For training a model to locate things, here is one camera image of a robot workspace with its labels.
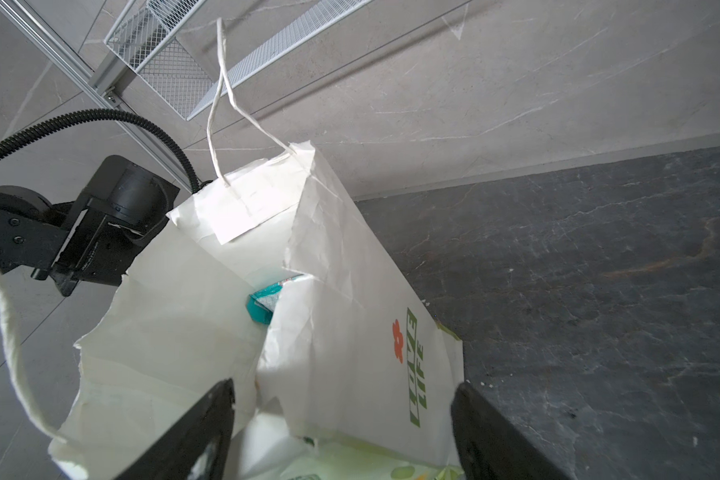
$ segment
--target white wire basket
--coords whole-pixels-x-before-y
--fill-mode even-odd
[[[320,0],[234,65],[229,71],[232,87],[371,1]],[[176,38],[204,2],[129,0],[104,39],[106,46],[185,120],[210,106],[216,91],[216,82]]]

